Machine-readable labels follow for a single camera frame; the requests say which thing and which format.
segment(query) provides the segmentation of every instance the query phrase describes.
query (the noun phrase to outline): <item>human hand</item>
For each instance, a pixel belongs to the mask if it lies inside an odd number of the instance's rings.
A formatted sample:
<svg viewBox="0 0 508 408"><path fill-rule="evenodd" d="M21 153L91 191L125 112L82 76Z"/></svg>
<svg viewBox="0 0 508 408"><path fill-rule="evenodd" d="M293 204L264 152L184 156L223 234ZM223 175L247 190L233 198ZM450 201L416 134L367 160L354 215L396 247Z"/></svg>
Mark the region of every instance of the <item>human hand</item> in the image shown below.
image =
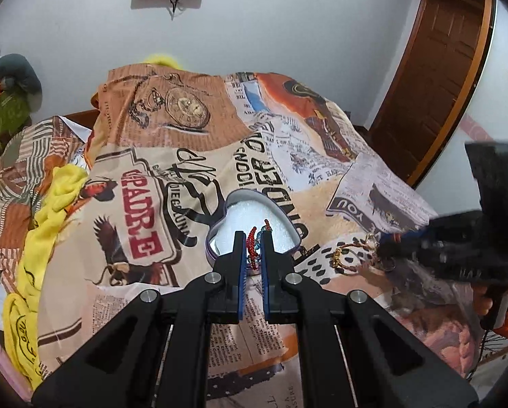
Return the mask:
<svg viewBox="0 0 508 408"><path fill-rule="evenodd" d="M473 288L473 310L479 316L486 316L492 308L492 299L485 296L487 286L472 285Z"/></svg>

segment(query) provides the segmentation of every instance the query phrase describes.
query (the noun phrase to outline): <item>bed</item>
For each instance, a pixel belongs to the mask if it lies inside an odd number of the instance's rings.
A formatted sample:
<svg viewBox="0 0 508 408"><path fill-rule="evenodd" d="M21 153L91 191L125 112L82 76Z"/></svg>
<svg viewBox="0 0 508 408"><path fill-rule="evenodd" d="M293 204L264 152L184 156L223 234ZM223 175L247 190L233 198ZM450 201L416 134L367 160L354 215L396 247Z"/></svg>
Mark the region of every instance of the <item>bed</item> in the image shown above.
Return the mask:
<svg viewBox="0 0 508 408"><path fill-rule="evenodd" d="M67 118L93 130L86 143L54 117L13 138L0 159L6 294L17 291L24 238L52 169L81 157L89 170L44 273L32 348L42 380L140 290L183 287L209 271L204 240L236 189L256 189L286 213L301 237L297 272L339 293L365 290L458 373L473 367L480 331L468 286L425 277L411 262L366 268L369 250L350 250L342 267L332 267L345 243L418 228L435 216L335 103L279 74L219 77L131 65L109 72L92 104L97 109ZM119 260L109 247L119 247ZM252 315L258 280L249 278ZM289 388L301 393L294 328L262 319L213 332L208 406L248 408L267 391L277 403ZM263 351L260 336L270 340ZM235 354L219 354L231 344ZM21 406L33 382L9 365L1 360L0 395Z"/></svg>

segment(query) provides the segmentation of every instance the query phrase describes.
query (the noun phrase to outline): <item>door frame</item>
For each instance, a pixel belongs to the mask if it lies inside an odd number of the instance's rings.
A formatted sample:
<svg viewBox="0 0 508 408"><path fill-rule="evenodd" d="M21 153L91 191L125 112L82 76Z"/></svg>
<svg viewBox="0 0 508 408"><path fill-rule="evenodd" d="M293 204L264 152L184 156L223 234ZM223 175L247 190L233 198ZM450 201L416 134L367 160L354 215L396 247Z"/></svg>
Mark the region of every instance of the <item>door frame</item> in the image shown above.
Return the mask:
<svg viewBox="0 0 508 408"><path fill-rule="evenodd" d="M418 7L413 29L411 31L411 35L409 36L409 40L407 42L405 52L403 53L402 60L400 61L384 101L381 104L381 108L378 110L378 114L375 118L375 121L373 122L373 126L369 129L370 134L372 134L373 131L380 125L380 122L382 121L384 114L390 105L392 97L394 96L394 92L397 89L397 85L399 84L400 79L402 78L402 75L405 71L405 66L407 65L407 61L411 55L411 51L416 40L416 35L418 34L418 29L424 15L424 10L426 9L426 1L427 0L421 0L421 3ZM443 123L441 130L437 134L434 142L427 150L422 160L416 166L416 169L414 169L413 173L406 180L407 184L412 187L416 187L420 183L420 181L424 178L424 176L434 164L437 157L440 155L441 151L443 151L444 146L452 136L453 131L456 129L456 126L460 122L460 119L462 118L464 111L470 102L471 96L475 91L488 54L490 41L492 39L492 30L494 27L494 17L495 0L485 0L485 5L482 13L481 29L479 31L479 40L475 48L470 69L465 76L465 81L462 85L462 89L460 89L460 93L456 97L456 102L454 103L449 116Z"/></svg>

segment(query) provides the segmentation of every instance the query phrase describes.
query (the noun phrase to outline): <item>door panel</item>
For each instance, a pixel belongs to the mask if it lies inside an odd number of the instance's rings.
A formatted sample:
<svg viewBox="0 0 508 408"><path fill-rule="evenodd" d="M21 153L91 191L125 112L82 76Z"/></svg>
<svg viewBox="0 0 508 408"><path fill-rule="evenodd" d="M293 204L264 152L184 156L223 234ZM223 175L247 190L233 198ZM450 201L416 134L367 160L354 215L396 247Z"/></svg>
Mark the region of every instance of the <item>door panel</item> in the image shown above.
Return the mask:
<svg viewBox="0 0 508 408"><path fill-rule="evenodd" d="M426 0L410 55L371 132L372 146L403 180L450 114L470 70L483 11L462 0Z"/></svg>

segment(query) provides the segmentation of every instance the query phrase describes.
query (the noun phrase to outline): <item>brown door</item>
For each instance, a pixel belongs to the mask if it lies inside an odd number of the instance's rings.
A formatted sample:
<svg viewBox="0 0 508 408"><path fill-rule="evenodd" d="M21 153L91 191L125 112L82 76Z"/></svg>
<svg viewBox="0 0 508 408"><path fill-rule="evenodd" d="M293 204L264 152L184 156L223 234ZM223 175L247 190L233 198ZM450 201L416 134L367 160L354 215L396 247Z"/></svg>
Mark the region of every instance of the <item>brown door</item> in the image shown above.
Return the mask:
<svg viewBox="0 0 508 408"><path fill-rule="evenodd" d="M405 181L425 159L456 103L483 21L482 7L463 0L421 4L412 47L370 130L373 149Z"/></svg>

